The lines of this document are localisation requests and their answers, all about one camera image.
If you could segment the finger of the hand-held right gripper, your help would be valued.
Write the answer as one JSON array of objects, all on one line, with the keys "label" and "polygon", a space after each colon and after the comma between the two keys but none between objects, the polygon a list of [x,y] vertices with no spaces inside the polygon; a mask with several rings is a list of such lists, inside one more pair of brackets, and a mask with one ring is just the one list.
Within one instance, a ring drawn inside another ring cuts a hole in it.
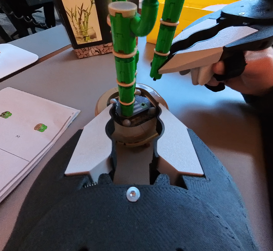
[{"label": "finger of the hand-held right gripper", "polygon": [[197,42],[186,50],[176,52],[174,56],[159,69],[159,74],[178,72],[215,63],[220,60],[225,45],[257,31],[257,29],[247,26],[225,28],[211,39]]},{"label": "finger of the hand-held right gripper", "polygon": [[213,38],[220,31],[220,28],[213,18],[215,13],[209,14],[193,23],[177,35],[171,45],[168,60],[180,50],[186,50],[197,42],[205,41]]}]

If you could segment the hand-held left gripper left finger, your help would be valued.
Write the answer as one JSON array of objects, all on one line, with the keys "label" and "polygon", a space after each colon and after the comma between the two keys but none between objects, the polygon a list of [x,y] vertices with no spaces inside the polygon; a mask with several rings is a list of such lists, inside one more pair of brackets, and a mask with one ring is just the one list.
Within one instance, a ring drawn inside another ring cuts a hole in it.
[{"label": "hand-held left gripper left finger", "polygon": [[101,174],[115,173],[117,166],[114,127],[115,104],[110,104],[83,129],[65,175],[88,175],[98,182]]}]

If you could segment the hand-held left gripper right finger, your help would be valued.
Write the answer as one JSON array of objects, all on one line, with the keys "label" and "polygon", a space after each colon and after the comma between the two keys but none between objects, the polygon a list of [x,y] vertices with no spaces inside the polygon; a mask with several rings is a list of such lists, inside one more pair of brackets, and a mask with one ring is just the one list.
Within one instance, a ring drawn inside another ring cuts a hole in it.
[{"label": "hand-held left gripper right finger", "polygon": [[156,107],[156,132],[149,165],[151,185],[159,174],[167,174],[171,185],[181,185],[181,175],[204,176],[188,128],[162,104]]}]

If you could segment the yellow plastic bin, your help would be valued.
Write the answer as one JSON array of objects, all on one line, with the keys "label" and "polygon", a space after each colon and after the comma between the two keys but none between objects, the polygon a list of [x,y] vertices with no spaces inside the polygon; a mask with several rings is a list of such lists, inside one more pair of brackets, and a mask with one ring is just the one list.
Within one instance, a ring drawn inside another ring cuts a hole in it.
[{"label": "yellow plastic bin", "polygon": [[[156,44],[157,41],[160,19],[162,18],[162,12],[165,3],[165,0],[158,1],[159,8],[156,23],[152,31],[146,37],[146,41],[152,44]],[[183,29],[185,29],[192,22],[213,12],[211,10],[205,10],[205,8],[213,5],[231,4],[236,1],[239,0],[185,0],[179,18],[179,25],[176,28],[174,36],[177,36]]]}]

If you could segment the thick green bamboo stalk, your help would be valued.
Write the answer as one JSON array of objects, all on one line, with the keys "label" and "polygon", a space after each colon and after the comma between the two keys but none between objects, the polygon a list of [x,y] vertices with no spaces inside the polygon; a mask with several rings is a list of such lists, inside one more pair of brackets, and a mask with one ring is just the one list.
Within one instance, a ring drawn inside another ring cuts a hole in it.
[{"label": "thick green bamboo stalk", "polygon": [[150,71],[150,77],[155,81],[161,78],[158,72],[166,61],[171,48],[172,40],[179,24],[179,17],[185,0],[165,0],[162,18],[160,19],[159,33],[154,57]]}]

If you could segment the building instruction booklet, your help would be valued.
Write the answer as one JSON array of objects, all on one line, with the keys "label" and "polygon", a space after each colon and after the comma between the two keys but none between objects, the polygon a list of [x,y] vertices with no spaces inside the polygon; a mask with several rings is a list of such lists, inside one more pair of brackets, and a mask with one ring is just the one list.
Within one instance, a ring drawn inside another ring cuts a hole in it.
[{"label": "building instruction booklet", "polygon": [[0,91],[0,201],[32,171],[80,110],[7,87]]}]

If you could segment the green brick bamboo model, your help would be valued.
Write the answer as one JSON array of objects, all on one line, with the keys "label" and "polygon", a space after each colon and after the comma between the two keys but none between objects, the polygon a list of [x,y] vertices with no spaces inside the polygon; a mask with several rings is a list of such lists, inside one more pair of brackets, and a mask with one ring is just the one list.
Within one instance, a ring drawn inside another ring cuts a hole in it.
[{"label": "green brick bamboo model", "polygon": [[151,32],[158,7],[158,0],[144,0],[141,14],[138,14],[137,5],[127,0],[111,0],[108,5],[107,22],[111,26],[118,84],[113,137],[119,144],[140,146],[158,135],[154,119],[156,109],[148,101],[151,97],[136,88],[139,59],[136,37]]}]

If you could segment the person's right forearm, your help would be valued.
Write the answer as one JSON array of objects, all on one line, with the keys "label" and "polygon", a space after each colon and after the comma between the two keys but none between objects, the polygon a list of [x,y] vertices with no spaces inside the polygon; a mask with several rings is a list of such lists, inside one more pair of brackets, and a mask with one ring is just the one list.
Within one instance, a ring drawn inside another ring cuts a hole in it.
[{"label": "person's right forearm", "polygon": [[262,95],[242,94],[246,103],[256,111],[261,125],[264,156],[268,168],[272,171],[273,165],[273,90]]}]

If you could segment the grey desk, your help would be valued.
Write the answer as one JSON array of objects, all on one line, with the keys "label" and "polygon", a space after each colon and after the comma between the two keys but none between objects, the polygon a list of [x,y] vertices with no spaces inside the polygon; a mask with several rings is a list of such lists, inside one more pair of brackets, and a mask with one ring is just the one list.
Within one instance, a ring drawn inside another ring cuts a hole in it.
[{"label": "grey desk", "polygon": [[[154,45],[140,38],[137,81],[154,88],[169,110],[192,129],[223,163],[244,198],[251,227],[260,250],[272,250],[272,221],[258,119],[240,93],[226,88],[213,93],[193,86],[190,75],[163,75],[153,81],[150,61]],[[99,97],[116,86],[111,54],[77,59],[70,47],[1,82],[81,110],[49,152],[1,203],[1,250],[12,233],[20,208],[32,184],[57,151],[94,118]]]}]

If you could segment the white desk stand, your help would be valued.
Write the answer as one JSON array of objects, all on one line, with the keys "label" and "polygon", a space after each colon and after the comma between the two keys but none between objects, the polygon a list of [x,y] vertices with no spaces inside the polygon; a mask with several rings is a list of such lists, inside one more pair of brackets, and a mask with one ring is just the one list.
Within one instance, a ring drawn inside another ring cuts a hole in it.
[{"label": "white desk stand", "polygon": [[0,78],[36,62],[38,55],[11,44],[0,44]]}]

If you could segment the person's right hand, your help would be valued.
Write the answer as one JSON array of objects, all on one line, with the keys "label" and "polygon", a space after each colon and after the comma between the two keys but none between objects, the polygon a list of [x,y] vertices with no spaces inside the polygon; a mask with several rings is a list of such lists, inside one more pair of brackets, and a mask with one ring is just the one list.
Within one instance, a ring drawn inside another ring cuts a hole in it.
[{"label": "person's right hand", "polygon": [[273,48],[244,52],[244,72],[223,81],[231,89],[247,95],[262,95],[273,86]]}]

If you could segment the adjoining grey table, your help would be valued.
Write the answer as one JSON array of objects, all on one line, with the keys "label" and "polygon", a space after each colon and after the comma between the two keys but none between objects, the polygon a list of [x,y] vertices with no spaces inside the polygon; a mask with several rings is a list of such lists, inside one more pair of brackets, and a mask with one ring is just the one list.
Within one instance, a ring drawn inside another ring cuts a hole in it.
[{"label": "adjoining grey table", "polygon": [[68,34],[62,24],[20,39],[16,39],[7,44],[11,44],[26,51],[32,52],[38,55],[39,59],[33,64],[0,79],[0,82],[18,75],[34,65],[45,61],[47,58],[57,55],[58,53],[72,47]]}]

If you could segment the bamboo set box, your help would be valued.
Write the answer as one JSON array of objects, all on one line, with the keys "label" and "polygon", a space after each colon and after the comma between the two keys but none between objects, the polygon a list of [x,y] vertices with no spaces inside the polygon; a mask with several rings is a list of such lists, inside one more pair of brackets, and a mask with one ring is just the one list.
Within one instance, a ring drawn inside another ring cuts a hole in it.
[{"label": "bamboo set box", "polygon": [[111,53],[111,28],[107,23],[111,0],[54,0],[77,58]]}]

